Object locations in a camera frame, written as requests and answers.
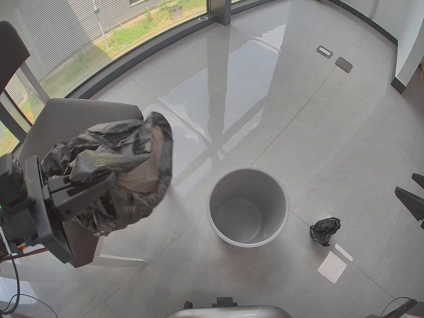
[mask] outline chair backrest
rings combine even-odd
[[[29,58],[29,51],[16,29],[7,21],[0,21],[0,91],[13,74]]]

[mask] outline black baseboard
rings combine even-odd
[[[354,16],[360,18],[362,21],[366,22],[368,25],[370,25],[372,28],[374,28],[376,31],[378,31],[382,35],[384,35],[387,39],[389,39],[392,43],[396,45],[396,52],[394,56],[393,70],[392,70],[392,79],[391,79],[390,85],[392,85],[395,88],[395,90],[398,91],[400,94],[402,94],[405,91],[406,86],[402,82],[400,82],[398,78],[395,77],[396,61],[397,61],[397,46],[398,46],[397,39],[393,35],[391,35],[389,32],[387,32],[379,24],[375,23],[369,17],[359,12],[357,9],[353,8],[352,6],[349,6],[347,3],[344,3],[340,0],[328,0],[328,1],[334,3],[335,5],[347,10],[349,13],[353,14]]]

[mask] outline black plastic bag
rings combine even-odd
[[[162,114],[98,124],[55,146],[41,162],[44,177],[65,176],[73,184],[105,171],[116,174],[113,188],[87,204],[72,220],[95,235],[124,229],[151,214],[172,178],[172,131]]]
[[[310,227],[311,237],[322,246],[330,246],[330,237],[340,228],[340,219],[331,217],[318,220]]]

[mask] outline black wire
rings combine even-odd
[[[384,311],[387,309],[387,306],[389,306],[389,305],[390,305],[391,303],[393,303],[395,300],[402,299],[402,298],[404,298],[404,299],[408,299],[408,300],[411,300],[411,298],[408,298],[408,297],[398,297],[398,298],[393,299],[393,300],[392,300],[389,304],[387,304],[387,305],[386,305],[386,307],[384,308],[383,312],[381,312],[380,317],[382,317],[382,316],[383,316],[383,313],[384,313]]]
[[[21,296],[21,286],[20,286],[20,283],[19,283],[18,269],[16,268],[16,264],[15,264],[15,261],[13,259],[12,259],[12,264],[13,264],[13,268],[15,269],[16,287],[17,287],[16,292],[17,293],[10,299],[9,304],[7,305],[7,308],[5,310],[0,310],[0,315],[10,315],[11,313],[13,313],[16,310],[16,308],[18,307],[19,299],[20,299],[20,296]],[[14,297],[16,297],[16,302],[13,305],[13,307],[10,310],[7,311],[8,307],[9,307],[9,305],[12,302],[12,299]]]
[[[56,312],[50,307],[50,306],[48,306],[45,302],[43,302],[43,301],[41,301],[41,300],[39,300],[39,299],[37,299],[37,298],[35,298],[35,297],[33,297],[33,296],[31,296],[31,295],[28,295],[28,294],[23,294],[23,293],[21,293],[21,295],[24,295],[25,297],[30,297],[30,298],[32,298],[32,299],[35,299],[35,300],[38,300],[40,303],[43,303],[45,306],[47,306],[50,310],[52,310],[53,311],[53,313],[54,313],[54,315],[56,316],[56,318],[58,318],[58,316],[57,316],[57,314],[56,314]],[[10,305],[10,303],[12,302],[12,300],[13,300],[13,298],[15,298],[17,295],[15,294],[11,299],[10,299],[10,302],[9,302],[9,305]]]

